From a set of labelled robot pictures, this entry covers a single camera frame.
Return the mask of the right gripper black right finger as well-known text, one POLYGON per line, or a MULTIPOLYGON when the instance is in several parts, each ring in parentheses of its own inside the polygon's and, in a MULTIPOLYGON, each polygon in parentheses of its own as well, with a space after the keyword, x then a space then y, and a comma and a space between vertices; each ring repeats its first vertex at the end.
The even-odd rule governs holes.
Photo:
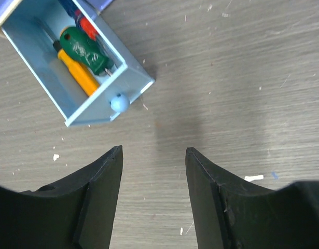
POLYGON ((319 248, 319 181, 271 190, 186 150, 198 248, 319 248))

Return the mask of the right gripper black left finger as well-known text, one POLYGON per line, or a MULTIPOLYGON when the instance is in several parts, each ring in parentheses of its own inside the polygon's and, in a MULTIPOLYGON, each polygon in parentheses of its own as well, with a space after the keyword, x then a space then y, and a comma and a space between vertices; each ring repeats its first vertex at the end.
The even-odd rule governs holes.
POLYGON ((109 248, 122 146, 36 191, 0 186, 0 248, 109 248))

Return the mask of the orange handled screwdriver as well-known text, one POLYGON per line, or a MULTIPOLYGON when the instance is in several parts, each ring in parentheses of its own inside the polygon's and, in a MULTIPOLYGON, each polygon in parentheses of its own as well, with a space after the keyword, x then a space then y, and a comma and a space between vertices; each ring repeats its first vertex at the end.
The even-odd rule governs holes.
POLYGON ((99 88, 100 84, 94 78, 92 73, 88 70, 87 67, 80 64, 79 62, 73 60, 61 47, 61 44, 49 26, 43 23, 39 18, 35 18, 38 25, 45 31, 45 33, 52 40, 52 45, 55 51, 57 52, 57 57, 61 60, 65 66, 68 68, 70 74, 80 85, 82 90, 86 93, 87 96, 93 95, 96 90, 99 88))

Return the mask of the green handled screwdriver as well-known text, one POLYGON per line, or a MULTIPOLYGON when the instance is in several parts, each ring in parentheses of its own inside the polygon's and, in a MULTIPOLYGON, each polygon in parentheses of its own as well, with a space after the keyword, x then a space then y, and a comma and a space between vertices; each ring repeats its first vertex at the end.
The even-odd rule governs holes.
POLYGON ((100 46, 89 36, 75 26, 68 26, 62 30, 60 45, 75 61, 84 64, 94 75, 112 75, 114 63, 104 54, 100 46))

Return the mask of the light blue drawer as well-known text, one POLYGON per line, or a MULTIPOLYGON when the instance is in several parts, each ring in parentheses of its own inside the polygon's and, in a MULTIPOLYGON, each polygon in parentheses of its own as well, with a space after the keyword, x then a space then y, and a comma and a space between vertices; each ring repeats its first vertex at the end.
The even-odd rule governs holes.
POLYGON ((111 76, 94 75, 87 67, 100 84, 91 96, 86 95, 58 59, 52 40, 35 20, 39 18, 47 24, 58 40, 66 27, 77 27, 59 1, 22 1, 3 23, 2 31, 60 111, 66 126, 112 122, 154 83, 154 79, 101 14, 84 1, 73 2, 97 30, 107 56, 114 63, 111 76))

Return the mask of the cream drawer cabinet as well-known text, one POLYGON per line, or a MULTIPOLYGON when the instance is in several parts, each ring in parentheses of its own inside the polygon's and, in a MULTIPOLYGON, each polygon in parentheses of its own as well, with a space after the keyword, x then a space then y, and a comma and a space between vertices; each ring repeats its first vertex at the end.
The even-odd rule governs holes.
POLYGON ((6 38, 2 25, 21 2, 22 0, 0 0, 0 37, 6 38))

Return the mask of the red blue handled screwdriver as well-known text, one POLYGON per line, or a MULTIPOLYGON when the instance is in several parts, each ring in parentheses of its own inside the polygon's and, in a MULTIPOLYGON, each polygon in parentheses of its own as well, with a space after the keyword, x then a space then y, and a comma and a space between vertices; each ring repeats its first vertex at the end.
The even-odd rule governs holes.
POLYGON ((81 10, 74 4, 74 2, 71 0, 59 0, 59 3, 64 8, 66 13, 74 19, 76 26, 86 33, 90 39, 98 44, 102 54, 107 55, 103 39, 90 23, 90 21, 83 15, 81 10))

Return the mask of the wide purple drawer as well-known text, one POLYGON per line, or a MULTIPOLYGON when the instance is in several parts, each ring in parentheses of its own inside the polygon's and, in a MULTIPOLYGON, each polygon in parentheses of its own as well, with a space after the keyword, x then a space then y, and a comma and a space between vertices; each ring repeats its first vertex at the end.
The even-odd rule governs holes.
POLYGON ((84 0, 98 15, 103 12, 113 0, 84 0))

